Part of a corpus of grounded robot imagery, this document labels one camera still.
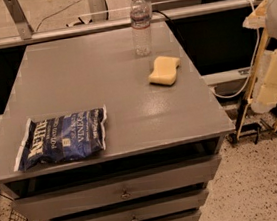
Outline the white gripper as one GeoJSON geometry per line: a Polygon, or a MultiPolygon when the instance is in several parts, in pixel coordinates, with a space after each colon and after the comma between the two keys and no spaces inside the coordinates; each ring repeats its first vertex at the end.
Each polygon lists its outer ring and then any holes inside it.
{"type": "MultiPolygon", "coordinates": [[[[277,0],[263,0],[243,21],[244,28],[266,29],[277,39],[277,0]]],[[[259,63],[251,110],[266,113],[277,105],[277,49],[266,50],[259,63]]]]}

